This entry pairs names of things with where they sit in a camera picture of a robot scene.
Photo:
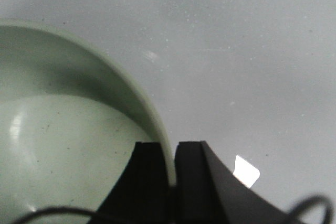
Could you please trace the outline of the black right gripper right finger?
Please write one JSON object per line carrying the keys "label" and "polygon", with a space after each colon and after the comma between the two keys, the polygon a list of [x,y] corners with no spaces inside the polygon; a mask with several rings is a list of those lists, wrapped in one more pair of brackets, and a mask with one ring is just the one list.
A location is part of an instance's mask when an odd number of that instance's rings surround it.
{"label": "black right gripper right finger", "polygon": [[175,154],[177,223],[283,223],[287,214],[244,186],[205,141]]}

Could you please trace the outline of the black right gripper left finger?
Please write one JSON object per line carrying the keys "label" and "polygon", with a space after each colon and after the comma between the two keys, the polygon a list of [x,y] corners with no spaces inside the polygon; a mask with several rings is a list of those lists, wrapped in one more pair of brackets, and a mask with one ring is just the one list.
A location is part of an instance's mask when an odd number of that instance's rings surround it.
{"label": "black right gripper left finger", "polygon": [[115,223],[168,223],[168,181],[160,143],[135,144],[122,175],[97,212]]}

